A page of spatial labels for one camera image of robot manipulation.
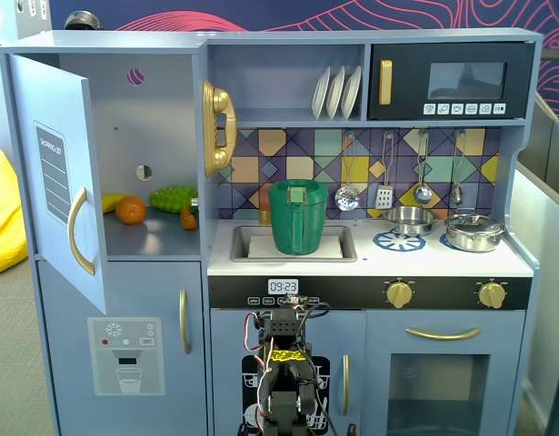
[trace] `toy orange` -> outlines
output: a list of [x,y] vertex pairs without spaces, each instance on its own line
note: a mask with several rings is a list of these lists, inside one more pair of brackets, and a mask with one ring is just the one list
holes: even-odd
[[138,197],[124,197],[115,208],[115,214],[125,224],[139,224],[145,218],[145,204]]

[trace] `gold telephone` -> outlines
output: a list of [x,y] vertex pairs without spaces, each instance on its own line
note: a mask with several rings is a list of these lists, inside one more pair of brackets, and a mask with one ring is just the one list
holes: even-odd
[[[226,144],[216,145],[216,114],[225,114]],[[207,177],[231,163],[236,145],[236,114],[227,91],[203,81],[203,129],[205,141],[205,173]]]

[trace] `digital clock display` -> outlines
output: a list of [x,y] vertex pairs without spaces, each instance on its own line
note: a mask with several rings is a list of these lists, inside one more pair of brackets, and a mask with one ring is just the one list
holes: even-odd
[[269,279],[268,293],[270,295],[284,295],[298,293],[299,281],[297,279]]

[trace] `blue burner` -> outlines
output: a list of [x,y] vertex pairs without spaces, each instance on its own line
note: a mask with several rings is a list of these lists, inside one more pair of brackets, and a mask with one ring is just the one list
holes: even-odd
[[442,245],[444,245],[445,247],[449,247],[451,250],[457,250],[458,252],[461,252],[462,250],[459,250],[457,247],[453,247],[447,240],[446,240],[446,234],[443,233],[443,236],[441,236],[441,238],[439,239],[439,243],[441,243]]
[[398,232],[379,233],[374,237],[374,243],[389,252],[415,252],[422,250],[426,241],[420,236],[408,236]]

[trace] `gold knob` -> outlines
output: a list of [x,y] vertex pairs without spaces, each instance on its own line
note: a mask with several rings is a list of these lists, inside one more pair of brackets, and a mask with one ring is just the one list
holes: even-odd
[[499,309],[505,300],[505,289],[499,283],[486,283],[479,290],[479,300],[487,307]]
[[396,309],[400,309],[413,298],[413,291],[405,282],[395,282],[388,286],[386,296]]

